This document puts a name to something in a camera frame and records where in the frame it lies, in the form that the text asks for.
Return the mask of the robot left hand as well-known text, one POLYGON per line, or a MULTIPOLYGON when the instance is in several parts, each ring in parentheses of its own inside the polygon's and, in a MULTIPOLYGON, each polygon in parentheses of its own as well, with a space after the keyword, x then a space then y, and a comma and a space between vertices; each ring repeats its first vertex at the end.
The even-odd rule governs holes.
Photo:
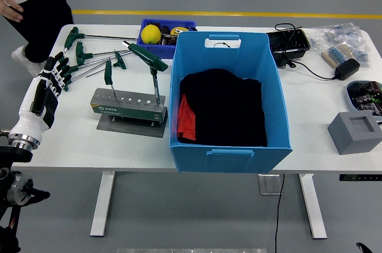
POLYGON ((58 98, 64 87, 61 70, 69 59, 59 52, 49 57, 43 70, 33 78, 19 109, 19 121, 11 129, 8 139, 13 142, 29 142, 37 148, 42 135, 50 129, 58 106, 58 98))

